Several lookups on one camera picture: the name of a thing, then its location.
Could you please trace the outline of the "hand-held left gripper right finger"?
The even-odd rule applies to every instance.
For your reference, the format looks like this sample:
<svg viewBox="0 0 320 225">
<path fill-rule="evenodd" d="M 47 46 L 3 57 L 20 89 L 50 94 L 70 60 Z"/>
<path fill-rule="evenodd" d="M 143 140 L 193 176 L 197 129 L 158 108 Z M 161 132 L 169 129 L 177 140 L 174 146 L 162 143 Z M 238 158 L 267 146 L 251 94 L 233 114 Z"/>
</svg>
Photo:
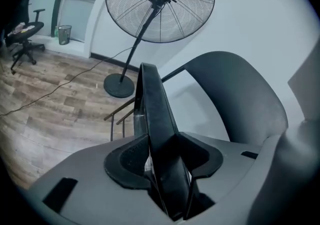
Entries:
<svg viewBox="0 0 320 225">
<path fill-rule="evenodd" d="M 256 161 L 242 153 L 259 154 L 269 145 L 268 138 L 260 146 L 230 142 L 189 132 L 183 132 L 182 135 L 191 140 L 199 140 L 222 153 L 223 163 L 220 168 L 209 178 L 196 180 L 199 191 L 206 194 L 216 204 L 239 184 Z"/>
</svg>

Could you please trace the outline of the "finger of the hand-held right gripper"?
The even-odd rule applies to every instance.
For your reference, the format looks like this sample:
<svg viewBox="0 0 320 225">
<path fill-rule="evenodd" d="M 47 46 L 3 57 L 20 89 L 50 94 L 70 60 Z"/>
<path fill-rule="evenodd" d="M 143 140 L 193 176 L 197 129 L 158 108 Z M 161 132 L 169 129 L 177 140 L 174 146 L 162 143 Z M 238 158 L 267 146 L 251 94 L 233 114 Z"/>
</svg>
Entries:
<svg viewBox="0 0 320 225">
<path fill-rule="evenodd" d="M 289 79 L 288 85 L 298 101 L 304 118 L 320 120 L 320 43 L 314 46 Z"/>
<path fill-rule="evenodd" d="M 308 208 L 320 195 L 320 119 L 289 128 L 281 122 L 260 140 L 276 138 L 259 153 L 242 181 L 241 225 L 298 225 L 314 219 Z"/>
</svg>

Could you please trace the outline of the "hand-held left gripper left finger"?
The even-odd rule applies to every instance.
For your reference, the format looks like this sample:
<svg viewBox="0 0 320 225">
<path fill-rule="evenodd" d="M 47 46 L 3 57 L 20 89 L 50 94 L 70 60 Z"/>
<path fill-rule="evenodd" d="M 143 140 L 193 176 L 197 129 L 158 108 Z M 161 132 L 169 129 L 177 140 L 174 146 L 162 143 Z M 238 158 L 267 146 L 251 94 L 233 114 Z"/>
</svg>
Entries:
<svg viewBox="0 0 320 225">
<path fill-rule="evenodd" d="M 50 225 L 175 225 L 146 190 L 123 188 L 105 172 L 106 156 L 134 139 L 125 137 L 71 154 L 25 191 L 26 200 Z M 59 197 L 53 189 L 63 178 L 77 183 L 56 212 L 45 198 Z"/>
</svg>

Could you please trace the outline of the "black folding chair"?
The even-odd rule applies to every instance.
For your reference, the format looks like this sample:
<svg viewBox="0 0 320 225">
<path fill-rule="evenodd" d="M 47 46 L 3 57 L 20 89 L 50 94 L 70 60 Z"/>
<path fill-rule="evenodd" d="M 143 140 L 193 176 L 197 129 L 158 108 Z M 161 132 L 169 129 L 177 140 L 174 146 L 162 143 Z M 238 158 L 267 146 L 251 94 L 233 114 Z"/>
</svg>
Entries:
<svg viewBox="0 0 320 225">
<path fill-rule="evenodd" d="M 134 140 L 104 160 L 107 175 L 130 190 L 146 190 L 175 225 L 241 225 L 242 181 L 218 203 L 201 193 L 198 179 L 222 165 L 215 147 L 182 135 L 164 82 L 186 71 L 216 108 L 228 142 L 262 146 L 272 127 L 287 123 L 280 99 L 244 58 L 227 51 L 202 54 L 164 78 L 154 65 L 140 66 L 134 100 Z"/>
</svg>

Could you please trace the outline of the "black office chair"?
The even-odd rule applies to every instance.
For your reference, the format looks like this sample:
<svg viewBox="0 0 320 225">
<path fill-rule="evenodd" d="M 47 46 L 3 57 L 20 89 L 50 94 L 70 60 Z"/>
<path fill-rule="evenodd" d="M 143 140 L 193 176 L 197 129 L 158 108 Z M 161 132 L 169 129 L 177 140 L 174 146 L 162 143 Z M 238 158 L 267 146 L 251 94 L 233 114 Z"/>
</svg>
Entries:
<svg viewBox="0 0 320 225">
<path fill-rule="evenodd" d="M 14 66 L 23 55 L 26 55 L 31 64 L 35 65 L 37 61 L 34 59 L 31 51 L 35 49 L 44 51 L 46 49 L 44 44 L 32 44 L 30 40 L 30 37 L 34 36 L 44 27 L 44 23 L 39 21 L 39 16 L 45 9 L 34 10 L 35 20 L 30 21 L 29 5 L 31 5 L 30 0 L 21 0 L 13 12 L 10 22 L 4 28 L 4 41 L 7 47 L 13 44 L 22 45 L 22 49 L 12 55 L 13 64 L 10 67 L 10 71 L 13 75 L 16 73 Z"/>
</svg>

